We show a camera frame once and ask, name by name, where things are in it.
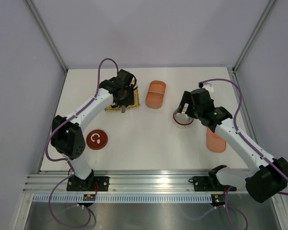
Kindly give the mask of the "round metal bowl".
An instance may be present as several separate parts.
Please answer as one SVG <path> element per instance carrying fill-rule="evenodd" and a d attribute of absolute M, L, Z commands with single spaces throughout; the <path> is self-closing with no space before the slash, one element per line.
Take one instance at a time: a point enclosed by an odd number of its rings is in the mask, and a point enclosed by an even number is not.
<path fill-rule="evenodd" d="M 184 107 L 181 113 L 177 109 L 173 112 L 172 119 L 177 127 L 187 128 L 193 123 L 194 118 L 187 116 L 186 111 L 187 108 Z"/>

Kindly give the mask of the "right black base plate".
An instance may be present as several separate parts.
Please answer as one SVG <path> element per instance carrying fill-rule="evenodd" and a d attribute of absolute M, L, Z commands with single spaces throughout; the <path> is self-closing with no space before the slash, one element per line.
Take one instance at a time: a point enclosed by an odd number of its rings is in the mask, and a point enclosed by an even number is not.
<path fill-rule="evenodd" d="M 208 176 L 194 176 L 188 179 L 196 192 L 225 192 L 229 186 L 212 184 Z"/>

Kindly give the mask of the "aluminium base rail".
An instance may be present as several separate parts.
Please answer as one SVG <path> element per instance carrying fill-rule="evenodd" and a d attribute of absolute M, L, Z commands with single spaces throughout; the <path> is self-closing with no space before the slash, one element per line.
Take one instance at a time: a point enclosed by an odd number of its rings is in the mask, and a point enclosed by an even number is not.
<path fill-rule="evenodd" d="M 95 175 L 109 177 L 107 194 L 194 194 L 189 179 L 206 176 L 208 170 L 95 170 Z M 67 176 L 67 171 L 40 171 L 30 174 L 22 192 L 50 193 Z"/>

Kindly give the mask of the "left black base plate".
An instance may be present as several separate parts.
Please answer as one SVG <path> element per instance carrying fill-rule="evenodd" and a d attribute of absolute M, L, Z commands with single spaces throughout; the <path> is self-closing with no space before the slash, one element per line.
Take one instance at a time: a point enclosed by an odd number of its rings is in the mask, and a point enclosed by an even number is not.
<path fill-rule="evenodd" d="M 90 176 L 81 180 L 76 176 L 68 179 L 67 191 L 71 192 L 107 192 L 109 187 L 109 177 L 107 176 Z"/>

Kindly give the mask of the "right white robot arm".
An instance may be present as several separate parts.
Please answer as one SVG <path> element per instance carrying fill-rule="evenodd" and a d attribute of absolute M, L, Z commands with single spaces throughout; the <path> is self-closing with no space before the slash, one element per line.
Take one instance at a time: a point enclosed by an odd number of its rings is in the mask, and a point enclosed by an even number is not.
<path fill-rule="evenodd" d="M 263 203 L 288 185 L 288 162 L 276 159 L 258 146 L 236 124 L 224 107 L 215 107 L 209 91 L 199 88 L 183 93 L 177 113 L 198 119 L 201 124 L 227 142 L 242 158 L 249 171 L 217 166 L 208 173 L 208 184 L 214 190 L 233 186 L 245 189 L 258 203 Z"/>

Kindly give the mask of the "left aluminium frame post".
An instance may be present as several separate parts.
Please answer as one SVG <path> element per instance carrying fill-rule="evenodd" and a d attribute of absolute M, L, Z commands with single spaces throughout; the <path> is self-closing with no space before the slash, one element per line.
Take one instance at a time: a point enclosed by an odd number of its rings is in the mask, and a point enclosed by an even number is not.
<path fill-rule="evenodd" d="M 55 44 L 55 42 L 53 41 L 47 27 L 46 24 L 39 12 L 39 10 L 37 9 L 35 3 L 33 0 L 24 0 L 24 3 L 26 4 L 26 6 L 28 7 L 29 11 L 31 12 L 35 22 L 37 23 L 37 26 L 40 30 L 40 32 L 42 33 L 44 39 L 46 40 L 48 46 L 50 47 L 53 55 L 55 56 L 57 62 L 60 65 L 60 68 L 62 69 L 63 73 L 66 75 L 68 72 L 68 68 Z"/>

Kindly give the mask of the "pink oval lunch box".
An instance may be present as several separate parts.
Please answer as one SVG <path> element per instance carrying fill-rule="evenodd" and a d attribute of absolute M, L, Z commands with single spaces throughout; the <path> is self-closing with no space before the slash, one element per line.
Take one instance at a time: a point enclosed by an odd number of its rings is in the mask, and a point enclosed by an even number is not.
<path fill-rule="evenodd" d="M 159 109 L 164 100 L 166 84 L 160 80 L 153 80 L 148 87 L 145 104 L 148 108 Z"/>

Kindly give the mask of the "right aluminium frame post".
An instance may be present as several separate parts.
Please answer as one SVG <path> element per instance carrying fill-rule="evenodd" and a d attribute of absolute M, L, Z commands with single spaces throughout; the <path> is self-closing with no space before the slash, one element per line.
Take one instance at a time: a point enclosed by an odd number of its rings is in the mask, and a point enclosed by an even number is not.
<path fill-rule="evenodd" d="M 246 56 L 248 55 L 248 52 L 250 51 L 253 43 L 255 42 L 257 36 L 259 35 L 261 29 L 263 28 L 268 16 L 272 12 L 275 4 L 277 3 L 277 0 L 269 0 L 261 13 L 255 27 L 253 28 L 246 44 L 244 45 L 237 61 L 235 62 L 234 66 L 232 67 L 232 71 L 234 74 L 236 74 L 241 67 L 243 61 L 245 60 Z"/>

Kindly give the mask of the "pink lunch box lid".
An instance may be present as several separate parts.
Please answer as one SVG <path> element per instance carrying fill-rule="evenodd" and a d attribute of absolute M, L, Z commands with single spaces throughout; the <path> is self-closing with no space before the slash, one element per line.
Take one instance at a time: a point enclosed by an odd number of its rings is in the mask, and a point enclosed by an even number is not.
<path fill-rule="evenodd" d="M 218 134 L 206 129 L 206 146 L 211 152 L 222 153 L 226 150 L 226 141 Z"/>

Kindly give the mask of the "aluminium frame post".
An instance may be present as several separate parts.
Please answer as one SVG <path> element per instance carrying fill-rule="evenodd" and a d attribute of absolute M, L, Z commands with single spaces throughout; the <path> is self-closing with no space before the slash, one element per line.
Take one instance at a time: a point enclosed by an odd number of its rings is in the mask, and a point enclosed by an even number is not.
<path fill-rule="evenodd" d="M 255 27 L 253 28 L 246 44 L 244 45 L 237 61 L 235 62 L 234 66 L 232 67 L 232 71 L 234 74 L 236 74 L 241 67 L 243 61 L 245 60 L 246 56 L 248 55 L 248 52 L 250 51 L 253 43 L 255 42 L 257 36 L 259 35 L 261 29 L 263 28 L 268 16 L 272 12 L 275 4 L 277 3 L 277 0 L 269 0 L 261 13 Z"/>
<path fill-rule="evenodd" d="M 62 69 L 63 73 L 66 75 L 68 72 L 68 68 L 55 44 L 55 42 L 53 41 L 47 27 L 46 24 L 39 12 L 39 10 L 37 9 L 35 3 L 33 0 L 24 0 L 24 3 L 26 4 L 26 6 L 28 7 L 29 11 L 31 12 L 35 22 L 37 23 L 37 26 L 40 30 L 40 32 L 42 33 L 44 39 L 46 40 L 48 46 L 50 47 L 53 55 L 55 56 L 57 62 L 60 65 L 60 68 Z"/>

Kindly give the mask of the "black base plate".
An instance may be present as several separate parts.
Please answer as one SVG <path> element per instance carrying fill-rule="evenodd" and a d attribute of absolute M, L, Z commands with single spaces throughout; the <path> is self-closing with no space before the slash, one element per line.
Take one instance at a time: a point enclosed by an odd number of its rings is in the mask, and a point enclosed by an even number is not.
<path fill-rule="evenodd" d="M 212 184 L 208 176 L 194 176 L 188 179 L 196 192 L 225 192 L 229 186 Z"/>
<path fill-rule="evenodd" d="M 76 176 L 68 179 L 67 191 L 71 192 L 107 192 L 109 187 L 109 177 L 107 176 L 90 176 L 81 180 Z"/>

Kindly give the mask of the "red round bowl lid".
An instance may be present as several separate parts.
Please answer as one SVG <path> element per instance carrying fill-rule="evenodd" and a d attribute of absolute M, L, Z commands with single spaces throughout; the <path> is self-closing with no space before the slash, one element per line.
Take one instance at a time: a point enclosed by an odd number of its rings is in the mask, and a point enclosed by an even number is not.
<path fill-rule="evenodd" d="M 108 136 L 106 132 L 101 129 L 92 130 L 86 137 L 86 144 L 88 148 L 92 150 L 100 150 L 104 148 L 107 143 Z"/>

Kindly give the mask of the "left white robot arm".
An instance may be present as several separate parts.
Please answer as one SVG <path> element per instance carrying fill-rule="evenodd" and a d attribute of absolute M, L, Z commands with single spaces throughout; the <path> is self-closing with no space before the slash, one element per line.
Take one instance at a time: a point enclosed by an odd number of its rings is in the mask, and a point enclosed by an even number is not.
<path fill-rule="evenodd" d="M 69 164 L 73 175 L 68 179 L 68 191 L 94 191 L 96 180 L 83 152 L 86 147 L 83 131 L 106 107 L 128 107 L 134 104 L 137 79 L 120 69 L 115 77 L 98 81 L 95 95 L 67 116 L 52 120 L 51 145 Z"/>

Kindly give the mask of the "yellow bamboo mat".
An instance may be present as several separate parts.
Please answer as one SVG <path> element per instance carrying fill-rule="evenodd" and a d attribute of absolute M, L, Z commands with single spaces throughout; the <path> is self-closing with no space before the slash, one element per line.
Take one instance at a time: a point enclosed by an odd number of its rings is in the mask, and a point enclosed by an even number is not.
<path fill-rule="evenodd" d="M 135 109 L 140 106 L 139 91 L 136 80 L 131 81 L 131 86 L 126 89 L 125 94 L 125 97 L 119 102 L 119 104 L 113 103 L 104 110 L 108 112 L 121 112 L 120 108 L 124 106 L 126 112 L 127 110 Z"/>

